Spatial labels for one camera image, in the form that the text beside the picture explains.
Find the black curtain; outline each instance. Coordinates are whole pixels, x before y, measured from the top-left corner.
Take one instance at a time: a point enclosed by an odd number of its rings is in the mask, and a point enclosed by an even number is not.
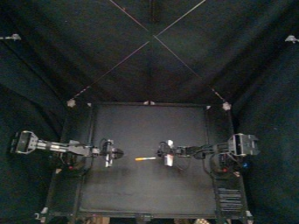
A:
[[[285,45],[235,105],[237,132],[259,137],[245,176],[255,223],[299,222],[299,45]]]

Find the metal frame rod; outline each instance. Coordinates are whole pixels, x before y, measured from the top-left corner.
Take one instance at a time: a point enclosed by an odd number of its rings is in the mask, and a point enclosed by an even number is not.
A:
[[[141,23],[127,13],[127,11],[117,5],[117,3],[112,0],[108,0],[132,19],[133,21],[144,28],[145,31],[148,31],[145,29],[145,27],[141,25]]]
[[[113,0],[108,0],[129,17],[131,19],[144,28],[144,30],[147,32],[149,32],[149,30],[141,25],[141,23],[127,13],[127,11],[116,4],[116,2]],[[165,49],[171,52],[171,54],[173,55],[173,57],[184,64],[184,66],[189,69],[191,73],[201,78],[200,75],[197,75],[197,73],[191,69],[191,67],[185,64],[185,62],[180,59],[180,57],[175,54],[175,52],[171,50],[171,48],[164,44],[164,42],[157,38],[207,0],[200,1],[156,35],[153,35],[153,38],[159,41],[159,43],[165,47]],[[115,68],[123,64],[125,62],[125,60],[149,43],[149,41],[147,41],[87,87],[84,87],[81,89],[81,91],[75,94],[75,96],[71,98],[71,100],[73,100],[75,98],[77,98],[89,88],[91,86],[93,86],[100,79],[107,76],[112,70],[115,70]],[[225,102],[225,99],[221,97],[221,95],[219,94],[219,92],[216,91],[216,89],[208,85],[208,88],[211,89],[212,93],[221,99],[223,102]]]
[[[141,46],[139,46],[137,47],[137,49],[133,51],[133,52],[131,52],[125,57],[124,57],[124,59],[88,85],[88,86],[85,86],[81,90],[80,90],[80,92],[77,92],[76,94],[75,94],[75,96],[71,98],[72,100],[75,99],[75,98],[77,98],[89,88],[91,88],[91,86],[93,86],[103,78],[104,78],[104,76],[107,76],[137,52],[139,52],[139,50],[147,45],[149,43],[149,41],[147,41]]]
[[[205,1],[200,1],[155,36],[159,37]]]
[[[175,52],[172,51],[172,49],[165,45],[165,43],[156,37],[153,36],[153,38],[160,42],[160,44],[164,46],[164,48],[169,51],[169,53],[173,55],[173,57],[184,64],[184,66],[189,69],[191,73],[201,78],[201,76],[191,69],[191,67],[185,64],[185,62],[180,59],[180,57],[175,54]],[[213,92],[213,94],[223,100],[223,102],[225,102],[225,99],[220,96],[219,92],[216,91],[216,89],[208,84],[207,85],[211,89],[211,91]]]

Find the cable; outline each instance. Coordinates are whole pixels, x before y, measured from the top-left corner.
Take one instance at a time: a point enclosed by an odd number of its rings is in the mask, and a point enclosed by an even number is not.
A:
[[[203,167],[203,170],[204,172],[209,175],[209,177],[213,179],[212,175],[211,175],[211,172],[207,170],[207,167],[205,167],[205,164],[204,164],[204,159],[201,160],[201,167]]]
[[[191,157],[187,157],[187,158],[188,158],[189,162],[188,162],[185,168],[181,168],[181,167],[177,165],[177,163],[175,163],[175,167],[176,167],[180,171],[185,171],[185,170],[188,170],[189,167],[191,167],[191,164],[192,164],[192,158],[191,158]]]

